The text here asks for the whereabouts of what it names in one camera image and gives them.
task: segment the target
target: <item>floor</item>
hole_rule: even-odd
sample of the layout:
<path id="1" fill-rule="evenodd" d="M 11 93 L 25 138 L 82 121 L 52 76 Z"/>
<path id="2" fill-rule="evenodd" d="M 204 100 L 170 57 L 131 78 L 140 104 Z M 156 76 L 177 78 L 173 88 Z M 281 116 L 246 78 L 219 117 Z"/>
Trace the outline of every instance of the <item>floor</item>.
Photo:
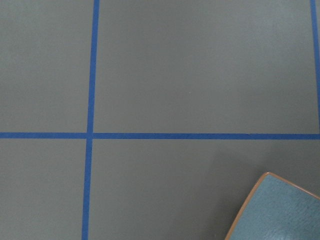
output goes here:
<path id="1" fill-rule="evenodd" d="M 1 0 L 0 239 L 223 240 L 274 172 L 320 195 L 320 0 Z"/>

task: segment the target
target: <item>wooden edge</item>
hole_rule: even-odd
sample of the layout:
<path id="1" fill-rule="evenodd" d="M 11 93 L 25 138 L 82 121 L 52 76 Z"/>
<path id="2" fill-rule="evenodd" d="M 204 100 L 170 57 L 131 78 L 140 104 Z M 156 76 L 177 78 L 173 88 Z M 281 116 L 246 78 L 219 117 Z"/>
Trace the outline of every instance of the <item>wooden edge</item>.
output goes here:
<path id="1" fill-rule="evenodd" d="M 235 219 L 234 219 L 234 221 L 233 221 L 233 223 L 232 223 L 232 225 L 231 225 L 231 227 L 230 227 L 230 230 L 229 230 L 229 232 L 227 233 L 227 235 L 226 235 L 226 237 L 225 237 L 224 240 L 229 240 L 229 239 L 230 239 L 230 237 L 231 237 L 233 231 L 235 230 L 235 228 L 236 228 L 236 226 L 237 226 L 237 223 L 238 223 L 241 215 L 243 214 L 244 210 L 246 209 L 248 203 L 250 202 L 251 198 L 252 198 L 253 195 L 255 194 L 256 190 L 258 189 L 258 187 L 260 186 L 260 184 L 262 183 L 262 181 L 263 181 L 263 180 L 266 178 L 266 176 L 268 176 L 268 175 L 271 175 L 271 176 L 273 176 L 273 177 L 275 177 L 275 178 L 277 178 L 277 179 L 279 179 L 279 180 L 281 180 L 281 181 L 283 181 L 283 182 L 285 182 L 285 183 L 287 183 L 287 184 L 289 184 L 289 185 L 291 185 L 291 186 L 294 186 L 294 187 L 296 187 L 297 189 L 299 189 L 299 190 L 301 190 L 301 191 L 303 191 L 303 192 L 311 195 L 312 197 L 320 200 L 320 196 L 317 196 L 317 195 L 309 192 L 308 190 L 305 190 L 304 188 L 302 188 L 302 187 L 300 187 L 300 186 L 292 183 L 291 181 L 288 181 L 288 180 L 284 179 L 283 177 L 280 177 L 280 176 L 278 176 L 278 175 L 276 175 L 276 174 L 274 174 L 274 173 L 272 173 L 272 172 L 266 172 L 266 173 L 264 173 L 264 174 L 259 178 L 259 180 L 256 182 L 256 184 L 253 186 L 252 190 L 250 191 L 249 195 L 246 197 L 246 199 L 245 199 L 242 207 L 240 208 L 238 214 L 236 215 L 236 217 L 235 217 Z"/>

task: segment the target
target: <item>vertical blue line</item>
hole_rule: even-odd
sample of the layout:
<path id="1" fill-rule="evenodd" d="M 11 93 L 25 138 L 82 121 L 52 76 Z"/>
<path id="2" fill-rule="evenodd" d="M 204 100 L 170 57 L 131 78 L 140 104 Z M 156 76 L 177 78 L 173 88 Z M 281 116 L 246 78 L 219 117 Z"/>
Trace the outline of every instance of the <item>vertical blue line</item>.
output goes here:
<path id="1" fill-rule="evenodd" d="M 319 59 L 319 37 L 318 37 L 316 0 L 310 0 L 310 8 L 311 8 L 311 21 L 312 21 L 312 34 L 313 34 L 313 50 L 314 50 L 317 104 L 318 104 L 318 119 L 319 119 L 319 127 L 320 127 L 320 59 Z"/>
<path id="2" fill-rule="evenodd" d="M 82 209 L 82 232 L 81 232 L 82 240 L 88 240 L 88 237 L 89 237 L 90 184 L 91 184 L 91 163 L 92 163 L 94 113 L 95 113 L 98 21 L 99 21 L 99 0 L 94 0 L 93 15 L 92 15 L 90 77 L 89 77 L 88 115 L 87 115 L 87 127 L 86 127 L 85 168 L 84 168 L 84 186 L 83 186 L 83 209 Z"/>

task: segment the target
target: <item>orange border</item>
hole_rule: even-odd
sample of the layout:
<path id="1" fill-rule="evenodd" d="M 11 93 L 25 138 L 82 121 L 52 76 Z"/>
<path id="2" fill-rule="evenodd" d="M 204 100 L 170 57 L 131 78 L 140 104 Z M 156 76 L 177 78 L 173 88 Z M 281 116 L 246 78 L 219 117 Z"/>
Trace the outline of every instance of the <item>orange border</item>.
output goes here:
<path id="1" fill-rule="evenodd" d="M 289 185 L 292 185 L 292 186 L 296 187 L 297 189 L 299 189 L 299 190 L 301 190 L 301 191 L 303 191 L 303 192 L 311 195 L 312 197 L 320 200 L 320 196 L 317 196 L 317 195 L 309 192 L 308 190 L 305 190 L 304 188 L 302 188 L 302 187 L 300 187 L 300 186 L 298 186 L 298 185 L 296 185 L 296 184 L 294 184 L 294 183 L 292 183 L 292 182 L 290 182 L 290 181 L 288 181 L 288 180 L 286 180 L 286 179 L 284 179 L 284 178 L 282 178 L 282 177 L 280 177 L 280 176 L 278 176 L 278 175 L 276 175 L 276 174 L 274 174 L 274 173 L 272 173 L 272 172 L 266 172 L 266 173 L 264 173 L 264 174 L 259 178 L 259 180 L 256 182 L 256 184 L 254 185 L 254 187 L 253 187 L 252 190 L 250 191 L 249 195 L 246 197 L 246 199 L 245 199 L 242 207 L 240 208 L 238 214 L 236 215 L 236 217 L 235 217 L 235 219 L 234 219 L 234 221 L 233 221 L 233 223 L 232 223 L 232 225 L 231 225 L 231 227 L 230 227 L 230 230 L 229 230 L 229 232 L 228 232 L 228 234 L 226 235 L 226 237 L 225 237 L 224 240 L 229 240 L 229 239 L 230 239 L 230 237 L 231 237 L 233 231 L 235 230 L 236 225 L 237 225 L 237 223 L 238 223 L 238 221 L 239 221 L 242 213 L 243 213 L 244 210 L 246 209 L 248 203 L 250 202 L 251 198 L 252 198 L 253 195 L 255 194 L 256 190 L 258 189 L 258 187 L 260 186 L 260 184 L 262 183 L 262 181 L 263 181 L 263 180 L 265 179 L 265 177 L 268 176 L 268 175 L 271 175 L 271 176 L 273 176 L 273 177 L 275 177 L 275 178 L 277 178 L 277 179 L 279 179 L 279 180 L 281 180 L 281 181 L 283 181 L 283 182 L 285 182 L 285 183 L 287 183 L 287 184 L 289 184 Z"/>

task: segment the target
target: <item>blue line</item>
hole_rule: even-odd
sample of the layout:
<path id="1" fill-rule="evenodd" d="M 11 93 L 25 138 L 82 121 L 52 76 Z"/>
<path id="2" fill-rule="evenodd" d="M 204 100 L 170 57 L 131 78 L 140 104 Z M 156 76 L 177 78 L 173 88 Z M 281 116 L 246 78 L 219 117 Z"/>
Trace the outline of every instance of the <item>blue line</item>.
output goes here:
<path id="1" fill-rule="evenodd" d="M 86 139 L 85 132 L 0 132 L 0 139 Z"/>
<path id="2" fill-rule="evenodd" d="M 82 209 L 82 232 L 81 232 L 82 240 L 88 240 L 89 238 L 90 184 L 91 184 L 92 145 L 93 145 L 94 113 L 95 113 L 98 22 L 99 22 L 99 0 L 94 0 L 93 14 L 92 14 L 90 77 L 89 77 L 88 115 L 87 115 L 87 128 L 86 128 L 85 168 L 84 168 L 84 186 L 83 186 L 83 209 Z"/>
<path id="3" fill-rule="evenodd" d="M 94 133 L 94 139 L 320 140 L 320 134 Z"/>
<path id="4" fill-rule="evenodd" d="M 319 56 L 319 38 L 318 38 L 316 0 L 310 0 L 310 8 L 311 8 L 311 21 L 312 21 L 312 34 L 313 34 L 316 92 L 317 92 L 317 101 L 318 101 L 318 119 L 319 119 L 318 122 L 320 127 L 320 59 L 319 59 L 320 56 Z"/>

